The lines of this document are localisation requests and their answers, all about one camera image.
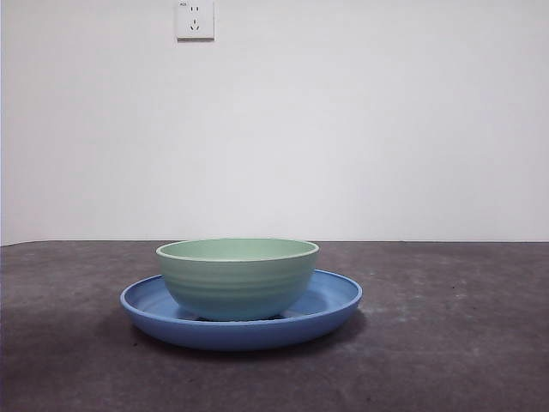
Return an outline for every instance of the ridged bowl exterior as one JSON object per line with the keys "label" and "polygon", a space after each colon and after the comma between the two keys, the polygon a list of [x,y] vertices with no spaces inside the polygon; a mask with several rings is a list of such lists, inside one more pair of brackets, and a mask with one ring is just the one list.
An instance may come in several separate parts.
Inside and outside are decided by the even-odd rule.
{"label": "ridged bowl exterior", "polygon": [[242,262],[159,259],[166,288],[185,309],[211,320],[255,320],[277,315],[303,294],[317,254]]}

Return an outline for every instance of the dark tabletop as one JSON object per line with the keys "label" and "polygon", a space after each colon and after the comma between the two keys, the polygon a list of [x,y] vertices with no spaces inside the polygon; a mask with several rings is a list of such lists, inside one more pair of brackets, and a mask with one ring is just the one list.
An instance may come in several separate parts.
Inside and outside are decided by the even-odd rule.
{"label": "dark tabletop", "polygon": [[364,289],[336,332],[211,353],[118,303],[165,242],[2,248],[2,411],[548,411],[549,244],[319,242]]}

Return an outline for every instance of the green bowl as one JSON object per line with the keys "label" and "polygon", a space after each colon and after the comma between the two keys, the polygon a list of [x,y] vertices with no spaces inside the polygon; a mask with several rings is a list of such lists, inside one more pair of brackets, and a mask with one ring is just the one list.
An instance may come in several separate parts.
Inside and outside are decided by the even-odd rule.
{"label": "green bowl", "polygon": [[179,305],[210,320],[257,320],[287,309],[307,289],[314,243],[286,239],[205,239],[156,250]]}

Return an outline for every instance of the electrical outlet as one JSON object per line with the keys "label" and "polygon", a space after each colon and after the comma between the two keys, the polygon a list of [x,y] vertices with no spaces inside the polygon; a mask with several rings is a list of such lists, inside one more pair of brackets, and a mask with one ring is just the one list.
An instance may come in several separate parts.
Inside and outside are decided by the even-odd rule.
{"label": "electrical outlet", "polygon": [[178,0],[178,41],[214,39],[214,0]]}

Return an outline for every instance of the blue plate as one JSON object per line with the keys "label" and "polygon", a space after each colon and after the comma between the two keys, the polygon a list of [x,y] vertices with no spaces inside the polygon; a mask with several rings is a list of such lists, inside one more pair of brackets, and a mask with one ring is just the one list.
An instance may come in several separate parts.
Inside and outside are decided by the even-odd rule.
{"label": "blue plate", "polygon": [[185,311],[162,276],[127,287],[122,306],[134,325],[161,341],[207,350],[257,350],[309,341],[334,330],[356,309],[362,288],[345,276],[315,270],[301,298],[278,316],[243,322],[211,322]]}

